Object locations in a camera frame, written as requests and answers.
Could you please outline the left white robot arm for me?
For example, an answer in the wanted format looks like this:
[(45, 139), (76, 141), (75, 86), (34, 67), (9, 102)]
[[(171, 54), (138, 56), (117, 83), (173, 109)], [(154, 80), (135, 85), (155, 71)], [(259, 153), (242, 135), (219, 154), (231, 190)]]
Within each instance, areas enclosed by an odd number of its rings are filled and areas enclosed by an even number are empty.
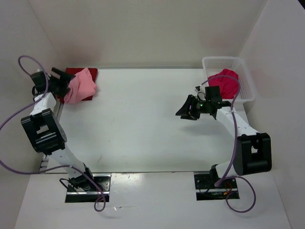
[(21, 125), (37, 153), (52, 157), (64, 167), (69, 175), (69, 183), (74, 189), (94, 190), (95, 178), (90, 169), (68, 148), (67, 136), (53, 110), (58, 96), (65, 96), (70, 89), (69, 82), (75, 77), (59, 69), (52, 68), (51, 74), (39, 71), (30, 75), (35, 103), (32, 112), (21, 119)]

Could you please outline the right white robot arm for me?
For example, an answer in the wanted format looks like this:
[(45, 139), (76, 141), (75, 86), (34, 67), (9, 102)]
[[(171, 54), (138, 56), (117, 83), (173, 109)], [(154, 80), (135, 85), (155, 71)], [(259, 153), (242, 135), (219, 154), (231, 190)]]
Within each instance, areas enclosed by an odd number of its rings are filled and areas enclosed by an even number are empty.
[(226, 178), (269, 172), (272, 169), (271, 138), (251, 127), (229, 101), (220, 98), (200, 100), (189, 95), (176, 116), (185, 120), (198, 120), (201, 114), (209, 114), (221, 123), (234, 137), (231, 159), (212, 166), (209, 182), (221, 187)]

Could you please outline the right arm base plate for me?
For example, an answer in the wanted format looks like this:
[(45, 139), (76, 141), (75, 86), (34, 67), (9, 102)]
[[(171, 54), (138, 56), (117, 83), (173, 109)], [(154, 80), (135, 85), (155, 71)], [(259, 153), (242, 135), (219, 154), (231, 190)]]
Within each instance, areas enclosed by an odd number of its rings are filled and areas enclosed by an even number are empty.
[(235, 179), (225, 180), (219, 187), (215, 187), (209, 172), (197, 172), (193, 176), (197, 201), (240, 198)]

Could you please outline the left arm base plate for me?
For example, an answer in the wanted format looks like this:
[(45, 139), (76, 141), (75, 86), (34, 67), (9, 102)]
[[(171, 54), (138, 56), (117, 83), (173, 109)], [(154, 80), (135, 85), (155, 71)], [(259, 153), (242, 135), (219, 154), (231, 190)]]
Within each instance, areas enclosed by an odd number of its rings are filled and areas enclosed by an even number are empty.
[[(101, 188), (105, 195), (105, 202), (108, 203), (110, 199), (110, 174), (93, 174), (94, 182)], [(97, 198), (101, 197), (100, 202), (103, 202), (100, 191), (91, 184), (91, 188), (84, 191), (82, 188), (73, 187), (65, 178), (60, 179), (61, 183), (66, 188), (65, 203), (94, 203)]]

